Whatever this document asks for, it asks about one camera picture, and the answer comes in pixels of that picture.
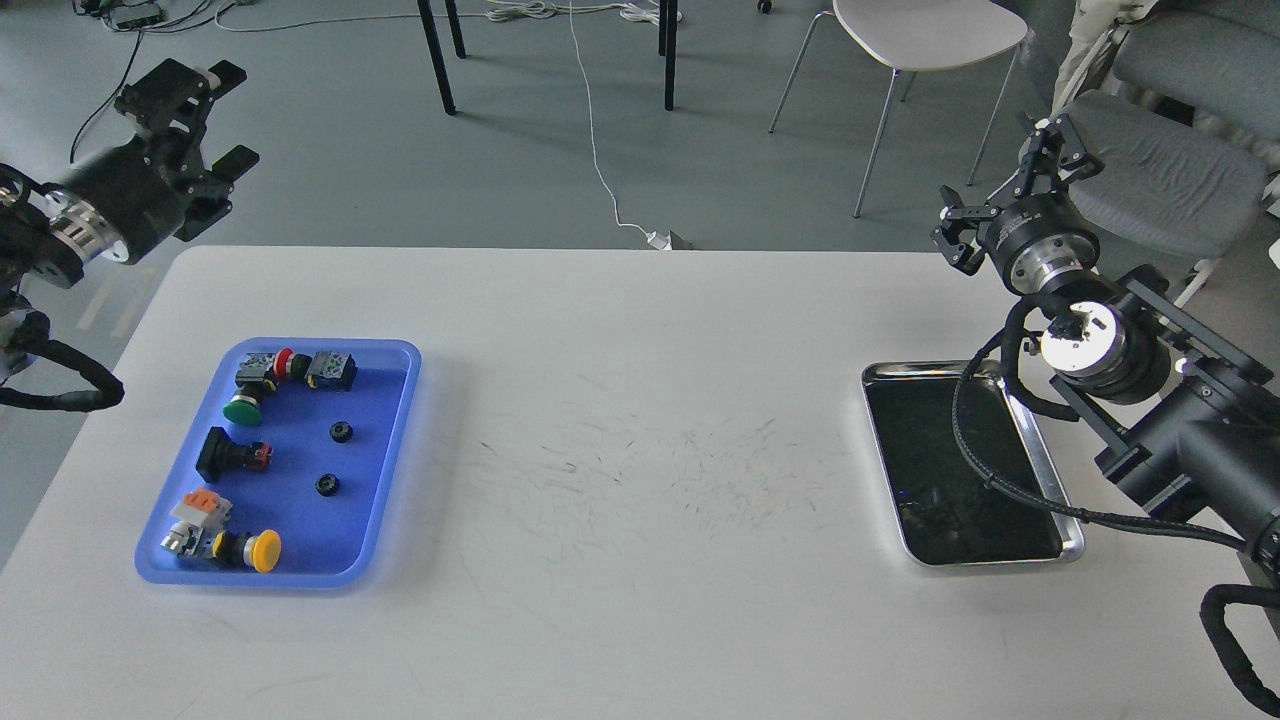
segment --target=blue tray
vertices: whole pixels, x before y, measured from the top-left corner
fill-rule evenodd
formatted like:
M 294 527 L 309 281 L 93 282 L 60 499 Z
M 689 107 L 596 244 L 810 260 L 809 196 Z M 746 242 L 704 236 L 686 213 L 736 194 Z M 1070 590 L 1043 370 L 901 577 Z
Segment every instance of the blue tray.
M 262 401 L 262 424 L 244 427 L 227 420 L 221 406 L 236 389 L 236 369 L 244 354 L 282 347 L 307 355 L 349 352 L 357 368 L 351 389 L 312 391 L 305 383 L 287 382 Z M 378 544 L 421 364 L 417 348 L 399 340 L 256 337 L 228 350 L 138 538 L 133 553 L 138 574 L 152 583 L 255 588 L 332 588 L 353 580 Z M 342 445 L 329 438 L 329 427 L 338 420 L 353 429 Z M 212 425 L 224 428 L 239 445 L 269 443 L 270 465 L 262 471 L 224 470 L 218 483 L 206 484 L 196 473 L 196 457 Z M 340 482 L 332 497 L 315 489 L 325 473 Z M 270 528 L 280 534 L 280 560 L 274 570 L 221 569 L 179 559 L 160 546 L 177 521 L 169 511 L 198 487 L 233 503 L 228 530 L 257 534 Z

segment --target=chair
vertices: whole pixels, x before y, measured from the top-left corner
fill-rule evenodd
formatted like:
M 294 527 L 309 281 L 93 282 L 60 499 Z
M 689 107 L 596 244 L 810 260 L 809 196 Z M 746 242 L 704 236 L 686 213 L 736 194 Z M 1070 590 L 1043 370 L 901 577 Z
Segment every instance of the chair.
M 1219 1 L 1203 10 L 1188 5 L 1156 13 L 1129 29 L 1112 73 L 1261 138 L 1280 138 L 1280 13 L 1249 8 L 1256 5 Z M 1082 94 L 1062 111 L 1106 164 L 1098 176 L 1071 186 L 1071 200 L 1107 233 L 1196 263 L 1176 300 L 1185 302 L 1258 218 L 1266 164 L 1100 90 Z
M 809 32 L 800 45 L 800 54 L 791 68 L 787 86 L 782 90 L 782 99 L 778 100 L 778 109 L 773 113 L 773 122 L 769 123 L 769 132 L 773 132 L 778 124 L 782 105 L 787 101 L 796 70 L 800 69 L 800 61 L 804 60 L 809 40 L 813 38 L 813 28 L 823 15 L 833 15 L 845 27 L 845 31 L 863 46 L 863 50 L 892 69 L 888 94 L 884 96 L 884 110 L 881 113 L 876 140 L 872 142 L 872 154 L 867 160 L 863 186 L 858 191 L 858 204 L 854 208 L 855 218 L 860 217 L 863 211 L 867 183 L 870 181 L 872 168 L 876 165 L 876 155 L 879 152 L 881 137 L 884 135 L 884 123 L 888 120 L 888 110 L 899 77 L 904 72 L 911 73 L 906 81 L 906 88 L 902 91 L 901 100 L 905 100 L 910 83 L 918 72 L 948 70 L 972 65 L 993 58 L 1010 47 L 1015 49 L 1009 70 L 1005 73 L 1005 81 L 1000 86 L 1000 95 L 996 96 L 996 106 L 991 110 L 991 120 L 987 122 L 987 129 L 978 145 L 978 156 L 974 158 L 973 169 L 969 172 L 968 184 L 973 184 L 978 163 L 982 161 L 987 140 L 991 137 L 991 127 L 996 122 L 996 111 L 1000 108 L 1000 101 L 1005 97 L 1009 78 L 1018 61 L 1016 46 L 1027 36 L 1027 23 L 1014 13 L 992 5 L 987 0 L 833 0 L 831 10 L 818 13 L 809 23 Z

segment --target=white cable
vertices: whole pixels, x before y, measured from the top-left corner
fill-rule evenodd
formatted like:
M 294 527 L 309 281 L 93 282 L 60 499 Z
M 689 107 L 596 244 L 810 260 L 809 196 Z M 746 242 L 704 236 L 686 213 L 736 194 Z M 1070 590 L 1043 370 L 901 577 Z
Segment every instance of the white cable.
M 658 24 L 658 3 L 657 0 L 648 0 L 652 8 L 641 8 L 635 3 L 609 3 L 605 5 L 577 5 L 575 6 L 572 0 L 568 5 L 558 5 L 556 3 L 547 3 L 543 0 L 530 0 L 526 3 L 513 3 L 511 0 L 488 0 L 494 5 L 499 5 L 492 10 L 485 10 L 485 17 L 495 23 L 502 23 L 507 20 L 515 20 L 520 18 L 534 18 L 544 20 L 548 18 L 554 18 L 556 15 L 576 15 L 588 13 L 600 13 L 604 10 L 618 10 L 618 17 L 632 23 L 653 23 Z M 676 13 L 676 22 L 684 19 L 684 13 Z
M 577 28 L 573 27 L 573 0 L 568 0 L 568 31 L 573 36 L 573 55 L 577 56 L 577 69 L 582 70 L 582 83 L 586 85 L 586 123 L 591 132 L 591 164 L 595 165 L 595 177 L 600 178 L 600 184 L 604 186 L 604 191 L 609 193 L 609 201 L 613 202 L 613 222 L 620 228 L 635 228 L 645 234 L 648 242 L 653 242 L 657 233 L 652 233 L 635 223 L 623 223 L 622 217 L 618 215 L 618 196 L 613 193 L 613 188 L 604 179 L 604 173 L 600 170 L 600 154 L 595 147 L 595 109 L 591 105 L 591 81 L 586 77 L 586 65 L 582 64 L 582 50 L 577 45 Z
M 658 24 L 658 3 L 657 0 L 648 0 L 653 8 L 641 8 L 635 3 L 609 3 L 608 5 L 584 5 L 575 8 L 571 1 L 568 5 L 557 5 L 556 3 L 545 3 L 539 0 L 532 0 L 527 3 L 512 3 L 508 0 L 486 0 L 493 5 L 500 5 L 499 8 L 493 8 L 485 10 L 484 13 L 458 13 L 460 18 L 488 18 L 492 22 L 502 23 L 507 20 L 515 20 L 518 18 L 535 18 L 535 19 L 548 19 L 557 15 L 573 15 L 585 13 L 600 13 L 604 10 L 618 10 L 618 17 L 632 23 L 653 23 Z M 223 4 L 214 13 L 214 24 L 220 29 L 228 32 L 274 32 L 278 29 L 292 29 L 298 27 L 317 26 L 325 23 L 351 23 L 357 20 L 393 20 L 404 18 L 420 18 L 416 13 L 403 13 L 396 15 L 360 15 L 352 18 L 325 18 L 319 20 L 303 20 L 283 26 L 273 27 L 228 27 L 223 24 L 223 14 L 234 5 L 234 0 L 223 0 Z M 447 15 L 435 15 L 436 18 L 444 18 Z M 684 13 L 676 13 L 676 22 L 681 22 L 685 18 Z
M 411 13 L 411 14 L 410 13 L 403 13 L 403 14 L 398 14 L 398 15 L 360 15 L 360 17 L 355 17 L 355 18 L 325 18 L 325 19 L 319 19 L 319 20 L 303 20 L 303 22 L 298 22 L 298 23 L 291 23 L 291 24 L 285 24 L 285 26 L 274 26 L 274 27 L 228 27 L 228 26 L 223 24 L 223 19 L 221 18 L 223 18 L 223 13 L 225 13 L 228 9 L 230 9 L 234 1 L 236 0 L 223 0 L 221 6 L 218 8 L 218 12 L 214 14 L 214 24 L 218 26 L 221 29 L 228 31 L 228 32 L 273 32 L 273 31 L 276 31 L 276 29 L 292 29 L 292 28 L 296 28 L 296 27 L 319 26 L 319 24 L 325 24 L 325 23 L 352 23 L 352 22 L 357 22 L 357 20 L 397 20 L 397 19 L 403 19 L 403 18 L 421 18 L 422 17 L 422 15 L 420 15 L 417 13 Z M 439 18 L 439 17 L 443 17 L 443 15 L 435 15 L 435 17 Z M 468 13 L 468 14 L 461 14 L 460 13 L 458 17 L 460 18 L 483 18 L 485 15 L 483 15 L 481 13 Z

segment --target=stainless steel tray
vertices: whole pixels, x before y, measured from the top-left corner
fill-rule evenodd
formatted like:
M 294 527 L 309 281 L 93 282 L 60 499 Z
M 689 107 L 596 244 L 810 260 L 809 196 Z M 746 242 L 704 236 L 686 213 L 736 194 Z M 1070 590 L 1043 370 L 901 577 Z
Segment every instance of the stainless steel tray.
M 1084 551 L 1084 532 L 1080 528 L 1080 523 L 1074 518 L 1065 518 L 1057 514 L 1051 514 L 1053 527 L 1057 530 L 1057 536 L 1061 539 L 1061 548 L 1056 556 L 1036 557 L 1036 559 L 1018 559 L 1018 560 L 982 560 L 982 561 L 957 561 L 957 562 L 929 562 L 922 560 L 911 550 L 911 544 L 908 538 L 908 530 L 904 528 L 902 519 L 902 505 L 900 503 L 900 497 L 895 491 L 893 483 L 890 479 L 888 464 L 884 459 L 884 438 L 879 437 L 879 430 L 877 429 L 877 421 L 872 411 L 872 398 L 870 388 L 879 383 L 924 383 L 931 380 L 943 380 L 948 386 L 954 386 L 954 380 L 960 377 L 964 369 L 965 361 L 920 361 L 920 363 L 877 363 L 868 366 L 863 372 L 863 396 L 867 400 L 867 413 L 868 420 L 872 425 L 872 433 L 876 437 L 877 450 L 881 456 L 881 468 L 884 473 L 884 487 L 888 489 L 891 498 L 895 502 L 895 515 L 897 518 L 899 538 L 902 543 L 904 550 L 908 555 L 931 568 L 937 566 L 955 566 L 955 565 L 1021 565 L 1021 564 L 1043 564 L 1043 562 L 1065 562 L 1075 560 Z M 1039 428 L 1036 424 L 1034 415 L 1027 410 L 1021 404 L 1012 398 L 1005 388 L 1004 382 L 1000 379 L 1000 366 L 995 361 L 983 363 L 978 373 L 974 375 L 974 380 L 987 384 L 988 389 L 998 393 L 1004 400 L 1004 406 L 1009 410 L 1009 419 L 1012 421 L 1014 430 L 1016 432 L 1018 439 L 1021 443 L 1021 450 L 1025 451 L 1027 460 L 1030 464 L 1032 473 L 1034 475 L 1036 483 L 1039 486 L 1041 493 L 1048 498 L 1061 503 L 1068 503 L 1066 493 L 1062 489 L 1062 484 L 1057 475 L 1057 469 L 1053 466 L 1053 461 L 1048 455 L 1048 450 L 1044 447 L 1044 439 L 1041 436 Z M 946 414 L 946 423 L 950 428 L 950 411 Z M 928 438 L 928 442 L 954 442 L 950 430 L 945 433 L 945 437 L 937 437 L 941 433 L 934 433 Z M 980 483 L 977 473 L 973 473 L 973 482 Z

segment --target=chair leg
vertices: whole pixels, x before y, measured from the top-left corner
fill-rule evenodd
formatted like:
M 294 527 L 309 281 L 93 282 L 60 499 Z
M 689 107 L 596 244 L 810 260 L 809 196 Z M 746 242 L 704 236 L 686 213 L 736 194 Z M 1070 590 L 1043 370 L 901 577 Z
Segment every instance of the chair leg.
M 667 54 L 667 23 L 671 22 L 671 10 L 667 0 L 658 0 L 658 54 Z
M 1187 305 L 1187 301 L 1190 300 L 1192 296 L 1196 295 L 1197 291 L 1199 291 L 1199 288 L 1204 287 L 1204 283 L 1208 281 L 1208 277 L 1213 274 L 1213 270 L 1217 269 L 1217 265 L 1221 261 L 1222 261 L 1221 259 L 1216 260 L 1204 259 L 1197 261 L 1196 265 L 1192 268 L 1192 275 L 1187 283 L 1187 287 L 1184 287 L 1183 291 L 1178 293 L 1178 297 L 1174 300 L 1174 305 L 1176 305 L 1178 307 L 1183 307 L 1184 305 Z
M 908 94 L 908 92 L 911 92 L 911 83 L 913 83 L 913 82 L 915 82 L 915 76 L 918 76 L 918 74 L 919 74 L 919 73 L 916 73 L 916 72 L 913 72 L 913 73 L 911 73 L 911 74 L 910 74 L 910 76 L 909 76 L 909 77 L 906 78 L 906 85 L 904 85 L 904 86 L 902 86 L 902 95 L 899 95 L 899 96 L 897 96 L 897 101 L 899 101 L 899 102 L 906 102 L 906 94 Z
M 987 151 L 987 141 L 991 140 L 991 128 L 996 124 L 1000 102 L 1005 99 L 1005 91 L 1009 88 L 1009 78 L 1014 77 L 1014 65 L 1018 64 L 1019 50 L 1020 47 L 1014 47 L 1014 56 L 1009 60 L 1009 70 L 1005 72 L 1005 82 L 1000 83 L 1000 95 L 996 96 L 996 105 L 991 109 L 991 119 L 987 120 L 987 129 L 982 133 L 982 142 L 978 143 L 978 156 L 973 159 L 973 168 L 969 170 L 969 179 L 965 181 L 965 184 L 973 184 L 973 178 L 978 174 L 978 163 L 982 163 L 982 155 Z
M 888 92 L 884 95 L 884 111 L 881 113 L 881 124 L 876 128 L 876 141 L 872 142 L 872 156 L 867 160 L 867 174 L 863 176 L 863 187 L 858 191 L 858 205 L 854 205 L 854 217 L 863 217 L 863 200 L 867 197 L 867 183 L 872 179 L 872 168 L 876 167 L 876 155 L 879 152 L 879 141 L 884 136 L 884 122 L 888 120 L 888 109 L 893 105 L 893 86 L 902 70 L 893 68 L 893 74 L 888 79 Z
M 458 58 L 466 58 L 467 46 L 462 44 L 462 23 L 458 22 L 457 0 L 444 0 L 444 12 L 449 15 L 449 35 L 453 36 L 453 54 Z
M 676 19 L 680 17 L 680 0 L 664 0 L 667 4 L 667 54 L 666 73 L 663 78 L 662 106 L 667 110 L 676 108 Z
M 431 67 L 435 68 L 435 83 L 440 87 L 440 102 L 447 115 L 458 114 L 453 105 L 453 91 L 449 88 L 449 74 L 444 69 L 444 54 L 440 51 L 440 36 L 435 32 L 435 18 L 431 15 L 431 0 L 417 0 L 417 12 L 422 15 L 422 31 L 426 33 L 426 49 L 431 54 Z
M 778 109 L 773 111 L 773 122 L 769 123 L 769 132 L 773 132 L 773 128 L 778 124 L 778 115 L 782 114 L 782 105 L 786 104 L 787 95 L 791 92 L 791 83 L 796 79 L 796 70 L 800 69 L 800 60 L 804 60 L 804 51 L 809 49 L 809 41 L 813 40 L 813 28 L 818 24 L 818 18 L 823 15 L 833 17 L 835 13 L 831 10 L 823 10 L 814 15 L 813 20 L 809 23 L 809 32 L 804 35 L 804 42 L 800 44 L 800 54 L 796 55 L 796 61 L 791 65 L 791 74 L 787 76 L 787 86 L 782 88 L 782 100 L 778 100 Z

